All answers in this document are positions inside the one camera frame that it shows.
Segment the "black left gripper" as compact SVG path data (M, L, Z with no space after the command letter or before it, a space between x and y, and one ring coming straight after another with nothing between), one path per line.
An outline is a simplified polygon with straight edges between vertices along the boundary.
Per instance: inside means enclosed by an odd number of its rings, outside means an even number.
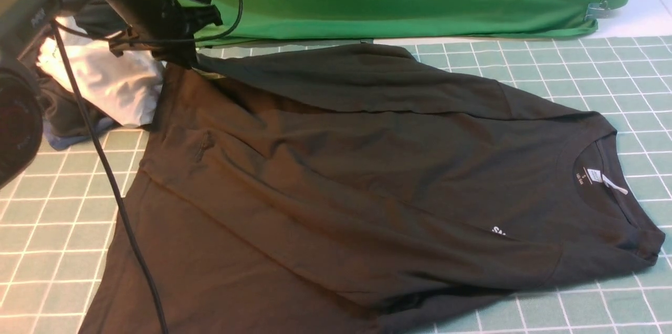
M208 25L223 25L212 0L106 0L128 28L111 39L115 56L149 51L158 61L189 68L196 60L194 35Z

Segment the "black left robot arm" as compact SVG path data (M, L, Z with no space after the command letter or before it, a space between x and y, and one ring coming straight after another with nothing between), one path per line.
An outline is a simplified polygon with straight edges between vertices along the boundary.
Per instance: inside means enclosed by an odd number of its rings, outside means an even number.
M36 74L21 59L48 30L58 34L57 18L72 16L91 0L1 0L2 4L2 185L7 185L31 164L43 135L43 112L37 100ZM230 34L242 7L228 30L197 39L208 25L223 25L212 0L106 0L127 28L103 37L111 52L150 51L158 60L188 62L195 44Z

